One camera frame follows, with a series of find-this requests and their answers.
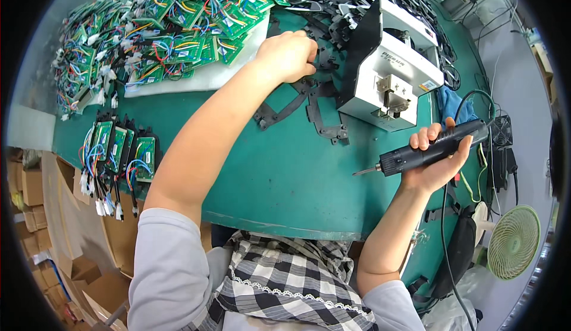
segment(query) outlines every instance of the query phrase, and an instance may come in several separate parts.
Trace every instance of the sticker label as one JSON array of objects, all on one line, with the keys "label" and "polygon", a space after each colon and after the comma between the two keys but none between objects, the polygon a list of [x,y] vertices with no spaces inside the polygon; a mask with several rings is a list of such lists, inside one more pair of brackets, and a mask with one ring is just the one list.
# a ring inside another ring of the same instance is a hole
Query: sticker label
[{"label": "sticker label", "polygon": [[231,27],[232,25],[234,25],[234,23],[229,18],[225,18],[223,21],[226,24],[226,26],[228,26],[228,27]]},{"label": "sticker label", "polygon": [[438,88],[438,86],[431,80],[424,82],[423,84],[419,85],[419,87],[422,88],[422,90],[425,92],[432,91]]}]

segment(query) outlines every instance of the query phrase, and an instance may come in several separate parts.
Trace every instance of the hand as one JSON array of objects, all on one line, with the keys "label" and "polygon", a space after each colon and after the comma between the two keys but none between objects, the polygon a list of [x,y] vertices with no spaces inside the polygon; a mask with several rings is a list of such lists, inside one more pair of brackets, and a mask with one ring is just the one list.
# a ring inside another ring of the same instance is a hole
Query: hand
[{"label": "hand", "polygon": [[[454,127],[454,119],[446,118],[446,127]],[[436,139],[438,133],[442,131],[440,123],[434,123],[430,127],[420,128],[418,133],[410,136],[410,146],[414,149],[428,149],[428,141]],[[449,156],[448,159],[442,159],[437,163],[428,166],[420,166],[403,173],[401,185],[406,188],[413,188],[428,194],[432,194],[442,186],[446,185],[466,162],[470,154],[470,145],[472,145],[473,136],[468,135],[460,142],[458,151]]]},{"label": "hand", "polygon": [[293,83],[303,76],[313,75],[311,64],[317,56],[318,43],[307,37],[303,30],[286,31],[261,43],[256,61],[279,75],[280,83]]}]

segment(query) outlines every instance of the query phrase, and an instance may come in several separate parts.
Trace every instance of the electric fan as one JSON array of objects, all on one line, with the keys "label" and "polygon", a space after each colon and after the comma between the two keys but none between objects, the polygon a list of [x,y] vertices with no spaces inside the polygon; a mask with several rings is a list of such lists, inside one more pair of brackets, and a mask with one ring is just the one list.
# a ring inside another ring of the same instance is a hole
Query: electric fan
[{"label": "electric fan", "polygon": [[532,262],[539,246],[539,218],[530,206],[518,205],[504,214],[497,223],[477,216],[476,231],[491,230],[487,250],[487,268],[498,278],[510,280]]}]

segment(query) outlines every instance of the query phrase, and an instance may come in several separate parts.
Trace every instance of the cooling fan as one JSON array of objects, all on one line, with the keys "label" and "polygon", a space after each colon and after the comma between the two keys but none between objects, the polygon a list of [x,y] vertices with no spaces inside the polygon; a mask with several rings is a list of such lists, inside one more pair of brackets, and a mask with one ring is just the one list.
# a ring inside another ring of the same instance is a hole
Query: cooling fan
[{"label": "cooling fan", "polygon": [[509,115],[496,117],[490,124],[492,129],[492,144],[496,148],[513,145],[512,120]]},{"label": "cooling fan", "polygon": [[518,205],[497,223],[475,218],[476,230],[491,230],[487,252],[476,249],[478,259],[487,258],[487,268],[502,280],[511,280],[532,263],[539,246],[539,218],[530,206]]}]

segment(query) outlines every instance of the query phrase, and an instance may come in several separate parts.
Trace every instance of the plastic bag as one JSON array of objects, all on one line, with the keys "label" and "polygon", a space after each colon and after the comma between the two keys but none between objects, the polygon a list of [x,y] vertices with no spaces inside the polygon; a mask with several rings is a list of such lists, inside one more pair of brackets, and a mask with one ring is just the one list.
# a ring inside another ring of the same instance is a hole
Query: plastic bag
[{"label": "plastic bag", "polygon": [[[477,321],[474,306],[468,299],[462,298],[462,302],[466,306],[475,327]],[[432,308],[432,311],[423,317],[422,321],[426,331],[470,331],[466,313],[454,295],[440,300]]]},{"label": "plastic bag", "polygon": [[[471,300],[477,299],[483,289],[489,290],[483,286],[488,284],[490,279],[493,281],[490,271],[481,265],[476,265],[466,270],[456,284],[456,290],[470,314],[474,327],[477,322],[476,310]],[[423,317],[422,321],[427,331],[470,331],[466,313],[453,294],[439,301],[432,311]]]}]

